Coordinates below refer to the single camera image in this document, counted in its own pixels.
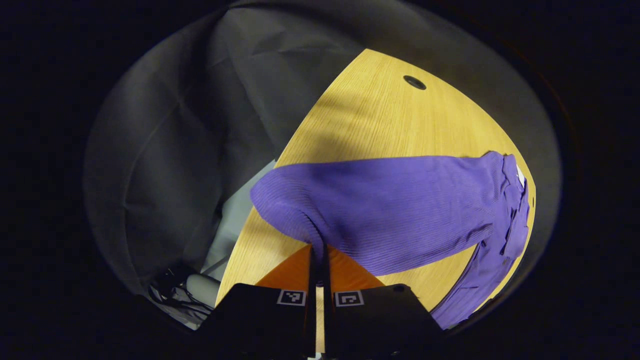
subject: light wood surface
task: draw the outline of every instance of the light wood surface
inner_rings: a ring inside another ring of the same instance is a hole
[[[409,85],[403,79],[404,75],[421,80],[426,90]],[[487,91],[492,91],[490,87],[487,84]],[[502,128],[476,103],[441,79],[409,63],[367,49],[318,99],[276,167],[401,156],[480,157],[491,150],[514,154],[527,178],[531,234],[536,186],[526,162]],[[229,259],[217,302],[235,283],[255,284],[304,246],[271,227],[253,208]],[[385,284],[402,282],[411,286],[420,302],[431,310],[458,280],[474,249],[471,247],[436,263],[378,279]],[[519,263],[520,258],[490,298],[507,283]],[[322,352],[324,309],[322,292],[318,295],[317,351]]]

